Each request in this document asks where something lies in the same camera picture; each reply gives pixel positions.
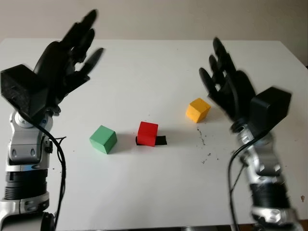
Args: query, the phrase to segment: white tabletop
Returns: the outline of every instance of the white tabletop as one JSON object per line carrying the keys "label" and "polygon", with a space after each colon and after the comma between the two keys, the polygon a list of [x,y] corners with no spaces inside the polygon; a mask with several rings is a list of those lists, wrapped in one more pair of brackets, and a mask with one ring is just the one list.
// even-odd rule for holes
{"label": "white tabletop", "polygon": [[[0,70],[20,63],[33,69],[51,41],[6,39],[0,44]],[[308,71],[277,41],[224,44],[257,92],[272,85],[293,92],[288,117],[274,129],[275,146],[292,204],[299,217],[307,219]],[[54,118],[51,131],[55,137],[67,136],[63,142],[67,187],[58,230],[230,224],[226,169],[230,152],[238,145],[229,132],[231,122],[206,98],[198,74],[201,66],[209,70],[212,42],[96,40],[92,47],[100,46],[106,48],[105,54],[91,81],[60,104],[62,113]],[[185,111],[198,97],[213,108],[206,121],[195,124]],[[4,190],[13,109],[4,99],[0,108]],[[141,121],[159,124],[158,135],[166,135],[168,145],[136,146]],[[118,143],[109,155],[89,142],[99,125],[116,131]],[[239,167],[236,163],[234,174]],[[54,154],[48,177],[49,212],[56,210],[60,172]],[[235,190],[235,204],[239,222],[252,222],[245,177]]]}

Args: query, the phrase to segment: robotic arm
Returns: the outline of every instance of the robotic arm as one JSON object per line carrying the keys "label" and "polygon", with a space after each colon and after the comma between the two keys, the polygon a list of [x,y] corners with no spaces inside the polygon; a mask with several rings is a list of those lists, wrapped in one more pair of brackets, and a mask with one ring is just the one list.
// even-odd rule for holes
{"label": "robotic arm", "polygon": [[[273,149],[273,137],[269,132],[287,116],[291,94],[271,87],[256,95],[247,75],[236,70],[218,38],[214,39],[213,46],[218,59],[213,55],[209,57],[212,77],[203,68],[199,69],[199,73],[208,96],[233,121],[231,130],[238,134],[238,141],[242,145],[243,151],[240,148],[233,154],[231,163],[239,155],[247,167],[253,199],[251,214],[257,222],[256,230],[302,231],[295,210],[291,208],[281,165]],[[228,177],[232,219],[238,230],[231,177]]]}
{"label": "robotic arm", "polygon": [[70,92],[87,82],[88,74],[103,52],[99,48],[83,63],[94,39],[91,28],[96,10],[75,23],[62,41],[48,45],[34,71],[18,65],[1,72],[1,94],[15,108],[10,123],[13,135],[8,147],[4,198],[0,201],[0,230],[54,231],[65,190],[65,159],[58,211],[44,212],[49,206],[46,177],[53,143],[61,147],[49,131],[52,117],[61,112],[58,104]]}

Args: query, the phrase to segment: black block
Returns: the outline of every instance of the black block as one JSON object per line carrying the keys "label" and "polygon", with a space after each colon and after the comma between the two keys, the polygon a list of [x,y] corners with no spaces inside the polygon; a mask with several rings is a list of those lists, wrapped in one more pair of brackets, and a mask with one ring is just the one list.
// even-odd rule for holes
{"label": "black block", "polygon": [[275,87],[263,91],[250,102],[248,126],[254,136],[271,130],[288,114],[291,94]]}
{"label": "black block", "polygon": [[21,64],[1,72],[1,94],[17,110],[33,118],[45,107],[48,88],[41,78]]}

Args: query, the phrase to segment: black cable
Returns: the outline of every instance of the black cable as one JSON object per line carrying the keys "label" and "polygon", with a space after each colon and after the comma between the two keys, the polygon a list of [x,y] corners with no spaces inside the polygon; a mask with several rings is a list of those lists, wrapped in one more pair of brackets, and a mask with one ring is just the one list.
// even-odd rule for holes
{"label": "black cable", "polygon": [[49,139],[51,139],[51,141],[56,145],[57,147],[57,154],[58,154],[58,158],[59,161],[61,163],[61,167],[62,167],[62,174],[61,174],[61,184],[60,184],[60,194],[59,194],[59,202],[58,202],[58,208],[55,214],[55,221],[54,221],[54,227],[57,227],[57,223],[58,223],[58,218],[59,218],[59,214],[60,214],[60,209],[61,209],[61,203],[62,203],[62,199],[64,197],[64,192],[65,192],[65,178],[66,178],[66,162],[65,162],[65,156],[63,153],[63,150],[60,146],[60,143],[63,141],[64,138],[66,137],[62,137],[62,138],[57,138],[55,139],[46,129],[44,129],[43,127],[41,127],[39,124],[35,123],[29,116],[27,116],[26,114],[22,113],[22,112],[18,112],[21,117],[26,120],[28,123],[32,124],[33,126],[35,126],[38,130],[40,130],[41,132],[43,132],[46,136],[48,136]]}
{"label": "black cable", "polygon": [[239,174],[237,175],[237,178],[236,178],[236,180],[235,180],[235,182],[234,182],[234,184],[233,184],[233,187],[232,187],[232,189],[231,189],[232,192],[233,192],[233,190],[234,190],[234,188],[235,188],[235,186],[236,186],[236,183],[237,183],[237,181],[239,180],[239,178],[240,178],[240,176],[241,176],[241,174],[242,174],[242,171],[244,170],[245,167],[246,167],[245,164],[243,164],[242,167],[241,167],[241,170],[240,170]]}
{"label": "black cable", "polygon": [[233,221],[233,225],[236,231],[240,231],[239,227],[238,227],[238,223],[237,223],[237,218],[235,215],[235,209],[234,209],[234,204],[233,204],[233,198],[232,198],[232,192],[234,190],[234,188],[231,187],[231,167],[232,167],[232,163],[234,161],[234,159],[236,158],[236,156],[241,153],[244,149],[248,148],[249,146],[253,145],[255,142],[257,142],[258,140],[262,139],[264,136],[266,136],[268,134],[269,131],[264,131],[262,133],[260,133],[258,136],[256,136],[253,140],[251,140],[250,142],[242,145],[238,150],[236,150],[233,155],[231,156],[231,159],[229,161],[228,164],[228,189],[229,189],[229,200],[230,200],[230,211],[231,211],[231,216],[232,216],[232,221]]}

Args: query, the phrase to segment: beige wall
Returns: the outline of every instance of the beige wall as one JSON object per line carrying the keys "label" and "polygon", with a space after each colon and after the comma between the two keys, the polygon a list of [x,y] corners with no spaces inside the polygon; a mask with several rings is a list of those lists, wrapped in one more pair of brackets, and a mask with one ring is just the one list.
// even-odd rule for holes
{"label": "beige wall", "polygon": [[61,38],[93,8],[99,39],[280,40],[308,65],[308,0],[0,0],[0,40]]}

